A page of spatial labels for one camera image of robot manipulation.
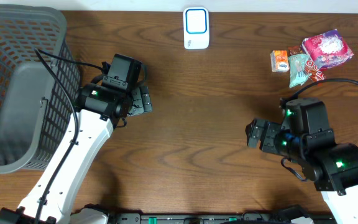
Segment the small orange tissue pack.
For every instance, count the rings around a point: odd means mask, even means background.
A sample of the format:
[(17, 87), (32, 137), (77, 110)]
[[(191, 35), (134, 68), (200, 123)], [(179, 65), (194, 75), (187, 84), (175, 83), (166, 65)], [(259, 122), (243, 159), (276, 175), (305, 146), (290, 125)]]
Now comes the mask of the small orange tissue pack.
[(286, 50), (273, 50), (270, 54), (270, 61), (272, 71), (275, 73), (285, 73), (290, 69)]

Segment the teal snack packet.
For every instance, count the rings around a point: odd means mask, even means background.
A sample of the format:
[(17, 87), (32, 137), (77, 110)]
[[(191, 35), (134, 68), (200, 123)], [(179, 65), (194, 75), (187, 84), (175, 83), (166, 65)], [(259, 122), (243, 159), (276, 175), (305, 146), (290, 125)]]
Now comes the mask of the teal snack packet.
[(303, 85), (309, 79), (309, 73), (305, 72), (305, 65), (308, 59), (309, 56), (307, 54), (296, 54), (288, 58), (290, 66), (290, 88)]

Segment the orange snack bar wrapper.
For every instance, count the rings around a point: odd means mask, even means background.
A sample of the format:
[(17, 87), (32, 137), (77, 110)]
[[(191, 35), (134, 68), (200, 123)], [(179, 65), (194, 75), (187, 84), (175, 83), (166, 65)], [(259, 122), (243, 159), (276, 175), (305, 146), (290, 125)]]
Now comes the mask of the orange snack bar wrapper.
[(303, 57), (305, 58), (304, 73), (308, 75), (308, 78), (311, 79), (313, 82), (324, 80), (326, 78), (324, 73), (317, 68), (317, 66), (314, 64), (312, 59), (310, 59), (310, 57), (305, 53), (305, 51), (301, 47), (299, 46), (289, 47), (288, 50), (291, 56), (298, 55), (298, 54), (303, 55)]

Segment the purple white snack package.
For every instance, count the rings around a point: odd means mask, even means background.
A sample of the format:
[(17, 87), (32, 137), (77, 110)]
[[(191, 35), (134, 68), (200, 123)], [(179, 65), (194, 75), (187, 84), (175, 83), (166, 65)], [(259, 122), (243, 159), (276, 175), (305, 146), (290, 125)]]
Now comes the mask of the purple white snack package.
[(337, 67), (354, 56), (337, 29), (305, 38), (301, 43), (301, 48), (319, 70)]

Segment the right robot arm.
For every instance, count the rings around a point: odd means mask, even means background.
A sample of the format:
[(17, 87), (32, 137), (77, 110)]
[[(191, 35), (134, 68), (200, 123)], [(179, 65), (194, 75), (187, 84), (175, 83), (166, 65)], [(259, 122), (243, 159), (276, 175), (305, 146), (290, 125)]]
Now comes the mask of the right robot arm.
[(246, 126), (247, 145), (292, 162), (302, 182), (311, 181), (321, 192), (338, 223), (356, 217), (358, 209), (358, 147), (338, 144), (327, 120), (286, 118), (281, 124), (255, 119)]

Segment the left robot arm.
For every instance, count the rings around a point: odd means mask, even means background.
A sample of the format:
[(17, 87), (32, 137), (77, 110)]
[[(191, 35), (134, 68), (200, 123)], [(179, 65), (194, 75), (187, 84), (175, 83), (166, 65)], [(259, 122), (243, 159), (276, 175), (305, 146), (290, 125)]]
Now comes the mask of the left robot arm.
[(76, 195), (119, 120), (150, 111), (150, 93), (144, 84), (131, 91), (94, 83), (85, 85), (48, 167), (16, 210), (0, 210), (0, 223), (107, 223), (108, 216), (97, 210), (86, 208), (74, 214)]

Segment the white barcode scanner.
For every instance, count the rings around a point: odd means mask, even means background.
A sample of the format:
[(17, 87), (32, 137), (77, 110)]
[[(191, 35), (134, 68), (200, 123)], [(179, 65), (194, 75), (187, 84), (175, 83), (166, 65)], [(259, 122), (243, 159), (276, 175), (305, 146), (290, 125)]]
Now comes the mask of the white barcode scanner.
[(209, 46), (209, 11), (205, 7), (188, 7), (183, 11), (184, 48), (201, 50)]

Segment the grey plastic shopping basket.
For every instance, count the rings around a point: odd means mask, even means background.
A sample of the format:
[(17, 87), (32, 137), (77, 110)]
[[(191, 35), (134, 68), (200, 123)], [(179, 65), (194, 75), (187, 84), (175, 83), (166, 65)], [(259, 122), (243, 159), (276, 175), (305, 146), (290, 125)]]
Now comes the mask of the grey plastic shopping basket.
[(51, 7), (0, 4), (0, 174), (47, 167), (81, 75)]

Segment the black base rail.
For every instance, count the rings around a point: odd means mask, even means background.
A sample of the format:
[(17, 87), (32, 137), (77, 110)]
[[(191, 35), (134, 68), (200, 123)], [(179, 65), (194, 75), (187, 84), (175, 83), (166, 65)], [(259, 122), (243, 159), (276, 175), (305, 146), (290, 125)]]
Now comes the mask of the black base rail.
[(299, 205), (272, 212), (248, 210), (244, 213), (221, 214), (150, 214), (135, 211), (114, 213), (92, 204), (72, 214), (69, 222), (107, 224), (336, 223), (332, 215), (310, 214)]

